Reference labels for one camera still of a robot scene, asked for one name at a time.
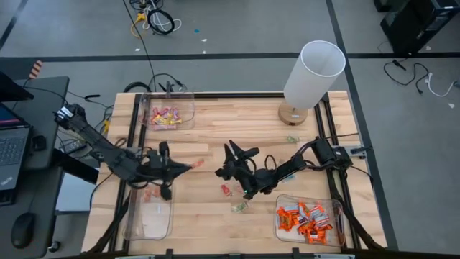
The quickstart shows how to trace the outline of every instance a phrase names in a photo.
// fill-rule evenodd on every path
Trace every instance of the desk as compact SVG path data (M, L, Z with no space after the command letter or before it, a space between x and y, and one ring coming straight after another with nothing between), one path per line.
M220 185L225 182L218 178L214 171L222 166L224 143L229 139L243 149L259 147L260 154L254 160L261 167L266 155L274 155L277 162L286 161L302 144L318 136L313 110L308 112L308 118L302 125L287 126L277 116L282 94L269 94L276 94L278 98L263 98L262 92L257 93L261 98L210 98L210 93L199 93L195 95L193 129L167 132L147 130L144 146L157 148L159 141L167 140L173 159L189 163L204 158L205 163L174 181L171 233L161 241L131 241L130 254L164 254L168 248L172 248L175 254L291 253L292 247L299 247L301 253L340 251L338 247L281 242L273 232L275 200L278 195L331 198L326 172L296 173L295 180L281 183L270 195L257 194L243 214L233 213L231 200L221 193ZM357 132L347 93L332 91L329 92L329 97L337 134ZM136 94L117 95L108 136L110 141L115 142L121 137L128 136L135 99ZM326 122L325 114L323 110L323 120ZM139 142L140 128L137 123L134 146ZM300 142L289 143L288 135L299 137ZM358 136L340 139L341 145L359 143ZM316 160L311 151L306 152L304 156L305 159ZM356 167L366 170L365 160L354 158L353 163ZM356 217L368 233L379 244L385 246L385 236L369 177L353 168L347 172ZM102 166L98 182L105 179L108 174L108 168ZM112 176L96 192L82 251L88 250L96 243L113 219L118 190L119 179ZM123 228L119 228L117 250L121 249ZM348 227L346 241L350 247Z
M23 86L24 81L17 83ZM28 81L27 86L53 91L56 94L65 96L68 83L69 78L62 76L34 79ZM32 88L27 90L34 94L34 100L19 101L14 107L14 112L33 126L35 136L45 136L47 149L29 153L19 175L16 201L12 205L0 206L2 215L0 251L2 257L11 259L40 258L47 252L54 232L55 207L64 171L90 182L96 181L98 173L94 168L88 167L54 149L58 125L54 122L52 112L62 107L64 104L63 99L46 91ZM14 102L6 105L12 108ZM28 247L18 250L11 243L12 225L20 214L27 212L29 206L30 212L36 215L34 237Z

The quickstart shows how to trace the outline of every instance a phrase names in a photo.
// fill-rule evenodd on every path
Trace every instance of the white cable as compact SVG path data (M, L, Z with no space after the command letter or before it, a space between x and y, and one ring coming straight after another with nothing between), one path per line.
M445 94L437 94L437 93L435 93L435 92L431 89L431 77L432 77L432 76L433 76L433 73L429 73L429 74L428 74L428 78L425 79L425 83L428 84L428 89L430 90L430 92L431 92L432 94L436 95L437 97L446 97L446 96L450 93L450 91L451 91L451 89L452 89L452 86L454 86L454 84L456 83L456 81L453 81L453 82L451 83L451 86L449 86L449 88L448 88L448 90L447 90L447 92L446 92Z
M153 0L150 0L150 2L152 3L152 6L153 6L153 9L156 10L157 9L157 6L155 5L155 3L153 2ZM182 21L179 20L179 19L174 19L173 20L174 23L178 22L179 25L173 30L173 32L177 31L178 29L180 29L180 27L182 26ZM166 22L166 23L162 23L161 20L160 20L160 17L158 16L158 13L155 13L153 14L153 24L157 25L157 26L160 26L160 28L166 32L167 29L165 29L163 26L165 25L168 25L168 24L171 24L171 22Z
M145 16L145 21L142 23L142 29L150 29L150 24L147 21L147 17L149 16L149 11L150 11L150 6L144 9L144 16Z

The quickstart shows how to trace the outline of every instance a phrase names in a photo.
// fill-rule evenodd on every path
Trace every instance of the laptop keyboard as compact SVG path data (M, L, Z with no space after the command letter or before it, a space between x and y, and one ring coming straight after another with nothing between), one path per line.
M0 138L0 165L14 165L21 162L25 137Z

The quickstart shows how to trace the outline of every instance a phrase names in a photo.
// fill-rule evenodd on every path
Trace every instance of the lamp shade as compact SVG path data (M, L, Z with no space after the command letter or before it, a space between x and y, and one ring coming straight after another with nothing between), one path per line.
M296 109L311 109L345 69L345 55L330 42L305 45L285 85L286 102Z

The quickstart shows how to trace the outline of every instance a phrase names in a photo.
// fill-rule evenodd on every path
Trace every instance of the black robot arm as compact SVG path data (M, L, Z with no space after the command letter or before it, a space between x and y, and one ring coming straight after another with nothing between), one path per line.
M148 161L142 163L143 157L113 145L88 124L85 109L78 104L67 104L55 112L55 121L64 129L79 134L91 147L102 153L110 171L132 188L144 188L148 183L157 184L166 200L171 199L169 187L173 180L193 167L172 160L166 142L160 143L158 151L147 151Z
M234 177L240 182L245 193L245 199L252 199L258 192L270 194L280 181L304 169L322 171L328 168L343 168L346 170L353 164L345 149L342 147L333 149L327 140L316 138L314 141L304 144L294 156L277 168L261 168L252 172L247 161L253 162L251 157L257 155L259 149L252 148L244 151L235 142L231 140L229 142L234 154L230 147L225 144L224 166L216 171L216 175L224 180L230 180L231 177ZM310 147L320 163L318 166L303 158L303 153Z

